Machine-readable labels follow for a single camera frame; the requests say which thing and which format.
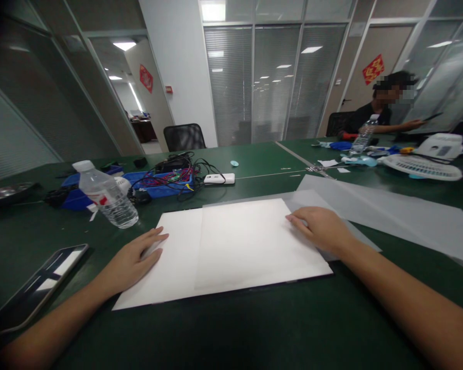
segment bottle cap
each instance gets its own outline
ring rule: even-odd
[[[94,164],[91,161],[80,161],[73,163],[72,167],[74,167],[77,172],[84,172],[94,169]]]

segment red tool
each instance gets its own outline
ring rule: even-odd
[[[354,141],[359,134],[349,134],[346,131],[340,131],[338,134],[338,141]]]

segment hair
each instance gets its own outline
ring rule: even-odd
[[[382,80],[376,82],[372,87],[374,92],[372,97],[375,98],[377,91],[388,91],[393,88],[393,86],[398,85],[401,89],[406,89],[408,86],[415,85],[418,82],[418,78],[415,77],[413,73],[409,73],[405,70],[391,73],[383,77]]]

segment black shirt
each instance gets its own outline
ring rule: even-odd
[[[358,108],[347,120],[344,130],[349,134],[358,134],[359,128],[361,128],[373,114],[377,113],[374,113],[371,103]],[[379,115],[379,118],[377,119],[377,122],[379,123],[379,126],[389,126],[390,120],[391,109],[384,107],[381,114]]]

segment smartphone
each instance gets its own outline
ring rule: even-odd
[[[0,334],[29,324],[88,248],[82,244],[55,252],[0,309]]]
[[[444,113],[444,112],[436,113],[436,114],[434,114],[434,115],[431,115],[430,117],[425,118],[425,119],[422,120],[422,121],[430,121],[431,119],[434,119],[434,118],[436,118],[436,117],[439,117],[439,116],[440,116],[441,114],[443,114],[443,113]]]

